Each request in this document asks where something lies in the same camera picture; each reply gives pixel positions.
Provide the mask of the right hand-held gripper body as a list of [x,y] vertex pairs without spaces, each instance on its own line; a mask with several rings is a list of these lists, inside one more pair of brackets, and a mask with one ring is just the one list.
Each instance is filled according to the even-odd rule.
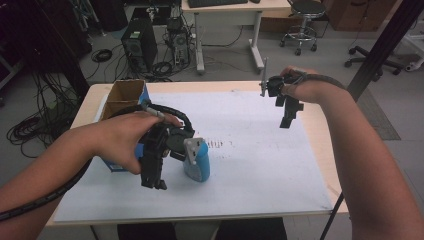
[[276,75],[267,77],[267,61],[268,58],[265,57],[263,59],[264,67],[262,69],[262,79],[259,83],[259,86],[261,87],[261,93],[260,95],[262,97],[265,96],[265,93],[268,93],[269,97],[278,97],[281,94],[281,88],[288,84],[294,84],[298,83],[300,81],[299,76],[293,76],[290,73],[285,74],[283,76]]

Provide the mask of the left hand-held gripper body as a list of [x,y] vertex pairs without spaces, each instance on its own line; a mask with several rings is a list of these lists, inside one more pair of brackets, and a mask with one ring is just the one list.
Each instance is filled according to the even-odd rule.
[[200,156],[201,145],[204,139],[194,138],[194,132],[172,126],[171,124],[155,124],[140,140],[143,145],[143,154],[140,162],[163,160],[170,155],[172,158],[187,161],[196,165]]

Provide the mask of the blue whiteboard eraser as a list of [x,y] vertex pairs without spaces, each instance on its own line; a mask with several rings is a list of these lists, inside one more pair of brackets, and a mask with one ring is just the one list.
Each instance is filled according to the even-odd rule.
[[200,149],[195,160],[195,164],[191,164],[189,160],[183,162],[184,172],[190,179],[196,182],[206,182],[210,176],[210,162],[206,143],[200,144]]

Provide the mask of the person's right hand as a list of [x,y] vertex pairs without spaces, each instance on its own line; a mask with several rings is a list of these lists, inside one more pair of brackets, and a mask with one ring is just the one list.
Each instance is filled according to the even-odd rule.
[[295,85],[285,85],[281,88],[283,95],[288,95],[300,101],[323,104],[339,90],[337,86],[319,80],[307,80]]

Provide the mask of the person's left hand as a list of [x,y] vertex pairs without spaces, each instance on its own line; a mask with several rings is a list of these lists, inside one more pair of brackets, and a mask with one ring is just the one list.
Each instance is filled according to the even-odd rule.
[[157,123],[182,126],[175,116],[158,117],[147,112],[124,114],[91,124],[88,128],[89,136],[94,138],[93,154],[138,175],[142,167],[135,157],[135,148],[141,137]]

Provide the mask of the white whiteboard sheet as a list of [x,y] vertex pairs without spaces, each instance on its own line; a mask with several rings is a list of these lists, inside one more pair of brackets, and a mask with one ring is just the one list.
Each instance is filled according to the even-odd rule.
[[281,108],[252,91],[153,93],[184,112],[209,147],[210,177],[190,179],[167,157],[166,189],[142,186],[94,158],[63,197],[57,224],[220,219],[320,214],[332,204],[301,120],[283,129]]

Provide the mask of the blue cardboard box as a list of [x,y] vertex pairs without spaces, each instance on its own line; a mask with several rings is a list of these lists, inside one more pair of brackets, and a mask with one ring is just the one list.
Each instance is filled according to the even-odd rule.
[[144,80],[116,80],[110,92],[102,98],[95,121],[106,120],[119,110],[138,105],[144,99],[149,99]]

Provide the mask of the white desk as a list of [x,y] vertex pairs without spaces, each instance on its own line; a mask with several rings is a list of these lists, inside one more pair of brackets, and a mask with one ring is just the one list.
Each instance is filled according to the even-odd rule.
[[249,49],[256,69],[262,71],[264,63],[258,49],[258,35],[260,30],[261,18],[264,11],[285,10],[290,7],[287,0],[260,0],[259,3],[253,3],[247,0],[246,3],[207,6],[192,8],[189,0],[182,0],[181,9],[183,13],[194,15],[195,26],[195,62],[197,73],[205,73],[205,63],[202,49],[201,28],[206,26],[236,26],[252,25],[253,35],[248,40]]

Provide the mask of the black round stool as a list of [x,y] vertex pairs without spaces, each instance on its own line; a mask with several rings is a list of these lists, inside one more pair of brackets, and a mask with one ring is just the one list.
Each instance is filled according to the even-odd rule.
[[291,6],[291,16],[300,17],[302,22],[298,25],[290,26],[280,40],[279,46],[284,47],[287,40],[297,42],[295,55],[300,56],[304,42],[311,42],[310,50],[317,50],[317,33],[309,26],[313,19],[323,17],[326,13],[325,6],[316,0],[287,0]]

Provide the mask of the open computer tower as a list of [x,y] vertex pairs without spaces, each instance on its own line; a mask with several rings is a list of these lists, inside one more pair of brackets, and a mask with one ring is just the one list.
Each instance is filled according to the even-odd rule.
[[168,45],[172,50],[176,66],[185,66],[190,61],[189,35],[181,17],[167,20]]

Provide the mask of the black keyboard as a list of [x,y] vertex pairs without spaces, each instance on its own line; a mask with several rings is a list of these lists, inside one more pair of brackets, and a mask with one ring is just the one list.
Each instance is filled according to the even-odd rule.
[[249,0],[187,0],[190,8],[246,4]]

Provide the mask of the black computer tower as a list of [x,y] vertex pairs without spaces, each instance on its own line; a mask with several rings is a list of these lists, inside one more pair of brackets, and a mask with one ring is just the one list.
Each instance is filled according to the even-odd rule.
[[121,42],[134,72],[150,72],[152,70],[158,48],[149,19],[131,20],[121,37]]

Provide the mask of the wooden cabinet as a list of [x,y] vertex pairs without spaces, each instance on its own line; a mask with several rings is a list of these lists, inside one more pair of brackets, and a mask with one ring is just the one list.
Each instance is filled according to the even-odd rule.
[[375,32],[397,0],[325,0],[330,25],[336,31]]

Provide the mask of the dark curtain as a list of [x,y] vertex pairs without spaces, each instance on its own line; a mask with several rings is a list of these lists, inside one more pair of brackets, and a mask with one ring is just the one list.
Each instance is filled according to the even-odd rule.
[[59,73],[79,99],[85,98],[89,84],[79,57],[91,48],[69,0],[0,0],[0,29],[53,92],[58,86],[51,75]]

